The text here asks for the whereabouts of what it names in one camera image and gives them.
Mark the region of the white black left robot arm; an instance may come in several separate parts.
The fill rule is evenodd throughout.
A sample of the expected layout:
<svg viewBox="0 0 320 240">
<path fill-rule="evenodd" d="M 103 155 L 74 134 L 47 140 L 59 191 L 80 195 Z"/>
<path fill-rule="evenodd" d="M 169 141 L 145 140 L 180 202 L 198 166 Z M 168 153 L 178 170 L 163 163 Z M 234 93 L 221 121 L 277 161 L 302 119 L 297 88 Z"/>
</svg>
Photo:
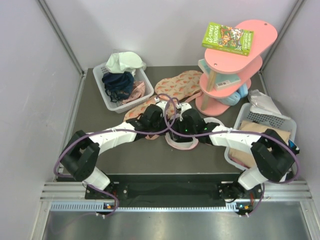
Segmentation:
<svg viewBox="0 0 320 240">
<path fill-rule="evenodd" d="M 66 146 L 68 151 L 60 163 L 76 181 L 93 186 L 98 195 L 109 198 L 114 187 L 107 175 L 96 167 L 99 155 L 121 144 L 163 132 L 166 128 L 165 106 L 164 101 L 151 104 L 138 117 L 108 128 L 103 133 L 93 135 L 77 131 Z"/>
</svg>

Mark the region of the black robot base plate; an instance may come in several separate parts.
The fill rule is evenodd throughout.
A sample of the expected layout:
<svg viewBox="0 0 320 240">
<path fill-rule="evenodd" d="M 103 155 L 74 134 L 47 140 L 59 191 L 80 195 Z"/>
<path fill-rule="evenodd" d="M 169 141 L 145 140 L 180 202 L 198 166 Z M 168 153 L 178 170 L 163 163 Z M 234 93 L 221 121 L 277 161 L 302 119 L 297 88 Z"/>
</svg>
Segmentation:
<svg viewBox="0 0 320 240">
<path fill-rule="evenodd" d="M 111 174 L 106 192 L 120 207 L 182 208 L 222 207 L 226 203 L 257 202 L 261 186 L 244 190 L 239 173 Z"/>
</svg>

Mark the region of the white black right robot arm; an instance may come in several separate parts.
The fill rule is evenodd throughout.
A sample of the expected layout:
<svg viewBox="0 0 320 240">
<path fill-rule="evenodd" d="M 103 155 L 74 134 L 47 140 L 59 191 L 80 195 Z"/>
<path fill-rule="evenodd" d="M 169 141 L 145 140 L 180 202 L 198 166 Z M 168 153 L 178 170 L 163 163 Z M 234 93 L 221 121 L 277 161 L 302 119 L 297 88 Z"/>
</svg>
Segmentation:
<svg viewBox="0 0 320 240">
<path fill-rule="evenodd" d="M 250 161 L 233 185 L 233 192 L 239 198 L 245 198 L 254 187 L 265 182 L 282 182 L 299 153 L 299 148 L 284 140 L 274 128 L 266 127 L 264 131 L 229 128 L 214 117 L 201 117 L 193 108 L 172 116 L 169 122 L 171 134 L 179 140 L 190 136 L 197 143 L 237 151 L 242 154 L 238 160 Z"/>
</svg>

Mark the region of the white mesh pink-trim laundry bag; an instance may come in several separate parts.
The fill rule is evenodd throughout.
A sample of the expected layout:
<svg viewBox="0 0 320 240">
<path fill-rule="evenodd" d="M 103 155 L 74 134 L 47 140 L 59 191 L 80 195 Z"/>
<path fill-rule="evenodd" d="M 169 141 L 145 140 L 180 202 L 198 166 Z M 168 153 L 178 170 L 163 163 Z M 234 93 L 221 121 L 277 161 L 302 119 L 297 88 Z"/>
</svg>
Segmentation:
<svg viewBox="0 0 320 240">
<path fill-rule="evenodd" d="M 176 115 L 173 115 L 170 118 L 169 123 L 171 124 L 172 121 L 174 121 L 174 124 L 172 125 L 172 129 L 174 131 L 176 131 L 177 133 L 180 133 L 180 134 L 184 134 L 184 135 L 190 134 L 188 132 L 186 124 L 182 120 L 180 120 L 179 113 L 177 113 Z M 199 143 L 199 140 L 195 137 L 182 137 L 182 136 L 177 135 L 171 131 L 168 131 L 165 134 L 165 140 L 171 147 L 178 149 L 178 150 L 183 150 L 183 151 L 192 150 Z"/>
</svg>

